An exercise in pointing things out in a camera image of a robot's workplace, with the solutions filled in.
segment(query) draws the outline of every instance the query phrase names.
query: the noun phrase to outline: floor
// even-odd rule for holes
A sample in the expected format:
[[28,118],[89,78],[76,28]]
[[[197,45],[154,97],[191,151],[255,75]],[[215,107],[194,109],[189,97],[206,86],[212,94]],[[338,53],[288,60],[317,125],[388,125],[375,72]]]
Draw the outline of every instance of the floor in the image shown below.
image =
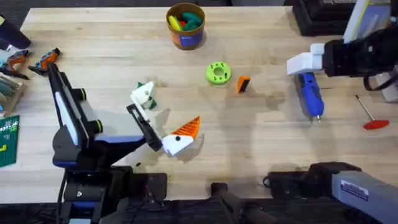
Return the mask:
[[[201,6],[230,6],[230,0],[0,0],[0,14],[20,27],[31,7],[139,7],[171,6],[177,2],[194,2]],[[301,223],[337,224],[348,223],[343,217],[346,207],[336,201],[298,200],[279,202],[256,200],[265,211],[277,217],[287,217]],[[150,212],[141,209],[134,220],[139,203],[131,202],[124,223],[228,223],[223,209],[217,201],[166,202],[166,211]],[[55,204],[0,205],[0,224],[55,223]]]

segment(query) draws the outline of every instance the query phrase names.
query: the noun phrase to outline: wooden table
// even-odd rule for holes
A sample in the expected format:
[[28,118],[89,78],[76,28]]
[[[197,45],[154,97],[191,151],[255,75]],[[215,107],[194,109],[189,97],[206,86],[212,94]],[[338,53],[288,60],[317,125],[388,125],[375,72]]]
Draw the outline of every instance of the wooden table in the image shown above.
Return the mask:
[[[364,90],[360,79],[319,75],[322,123],[311,124],[303,115],[285,62],[333,37],[300,36],[290,7],[204,10],[206,42],[193,51],[173,45],[163,7],[31,9],[22,30],[34,42],[29,63],[58,47],[63,52],[58,66],[73,86],[86,89],[93,108],[127,113],[137,82],[153,80],[159,106],[150,115],[170,108],[166,132],[201,116],[202,145],[178,158],[143,146],[118,162],[141,162],[138,172],[168,174],[168,199],[207,198],[212,182],[227,182],[242,197],[264,197],[269,193],[261,182],[270,170],[308,169],[321,161],[349,162],[398,185],[398,107],[380,93]],[[227,85],[206,81],[206,66],[215,61],[231,66]],[[16,110],[17,164],[0,169],[0,203],[54,202],[63,172],[52,165],[58,122],[50,86],[46,78],[23,72],[32,80]],[[238,95],[241,75],[252,80],[248,92]],[[363,130],[368,118],[355,94],[391,124]]]

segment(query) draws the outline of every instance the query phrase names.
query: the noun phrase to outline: cup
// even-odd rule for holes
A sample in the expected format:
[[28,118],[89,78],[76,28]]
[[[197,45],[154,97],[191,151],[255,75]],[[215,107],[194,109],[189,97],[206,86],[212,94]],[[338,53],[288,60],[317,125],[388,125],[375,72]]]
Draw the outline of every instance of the cup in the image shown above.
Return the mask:
[[[188,31],[175,30],[169,22],[169,16],[175,16],[178,20],[182,20],[181,15],[183,12],[192,12],[197,15],[202,23],[194,29]],[[205,30],[205,13],[201,7],[192,3],[180,3],[172,6],[166,14],[166,23],[169,27],[169,31],[172,35],[175,46],[182,50],[193,50],[197,48],[203,39],[203,33]]]

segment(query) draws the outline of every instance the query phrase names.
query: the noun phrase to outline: green donut-shaped object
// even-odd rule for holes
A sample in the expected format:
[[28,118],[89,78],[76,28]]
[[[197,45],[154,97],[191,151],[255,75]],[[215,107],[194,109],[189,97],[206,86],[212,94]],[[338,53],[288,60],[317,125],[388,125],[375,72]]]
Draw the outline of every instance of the green donut-shaped object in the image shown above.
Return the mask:
[[224,62],[214,62],[206,69],[206,79],[214,85],[224,85],[231,79],[231,68]]

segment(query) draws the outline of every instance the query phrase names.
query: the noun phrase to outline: blue power drill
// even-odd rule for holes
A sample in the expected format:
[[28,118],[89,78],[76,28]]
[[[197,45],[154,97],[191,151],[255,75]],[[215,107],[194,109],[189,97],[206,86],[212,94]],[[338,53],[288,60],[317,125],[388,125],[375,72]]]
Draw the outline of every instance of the blue power drill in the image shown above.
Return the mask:
[[300,80],[301,91],[310,116],[317,118],[321,122],[325,105],[323,104],[315,75],[312,72],[303,73],[298,75],[298,79]]

